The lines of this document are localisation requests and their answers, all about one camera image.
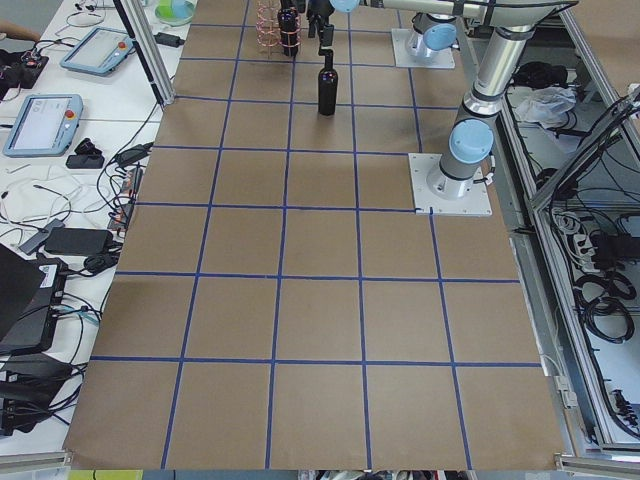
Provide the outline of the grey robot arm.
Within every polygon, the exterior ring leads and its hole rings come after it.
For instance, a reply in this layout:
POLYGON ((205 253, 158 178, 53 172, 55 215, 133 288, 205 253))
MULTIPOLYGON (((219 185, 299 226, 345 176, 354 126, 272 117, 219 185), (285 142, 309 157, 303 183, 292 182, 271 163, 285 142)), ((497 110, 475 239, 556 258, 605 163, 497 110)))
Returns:
MULTIPOLYGON (((333 26, 329 23, 330 14, 307 11, 310 38, 319 36, 318 54, 326 60, 333 58, 333 26)), ((416 13, 412 18, 412 29, 396 29, 394 35, 401 34, 404 41, 400 51, 415 61, 433 58, 441 51, 450 49, 457 38, 455 18, 444 14, 416 13)))
POLYGON ((450 47, 458 37, 456 20, 474 20, 492 30, 488 47, 461 98, 448 147, 427 174, 440 198, 458 200, 474 183, 481 162, 494 144, 495 117, 518 60, 538 24, 566 6, 562 1, 303 1, 309 35, 320 38, 320 52, 332 52, 330 16, 358 6, 412 11, 410 54, 417 57, 450 47))

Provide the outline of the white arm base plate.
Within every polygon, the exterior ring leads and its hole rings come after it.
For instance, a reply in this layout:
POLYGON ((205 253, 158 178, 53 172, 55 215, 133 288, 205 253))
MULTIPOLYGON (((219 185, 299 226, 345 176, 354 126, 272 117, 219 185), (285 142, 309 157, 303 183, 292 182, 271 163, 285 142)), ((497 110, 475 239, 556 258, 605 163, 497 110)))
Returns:
POLYGON ((453 69, 453 26, 434 26, 424 33, 413 29, 391 30, 395 65, 403 68, 453 69))
POLYGON ((410 153, 409 172, 414 211, 418 215, 492 215, 487 186, 480 167, 467 180, 453 180, 440 169, 441 154, 410 153))

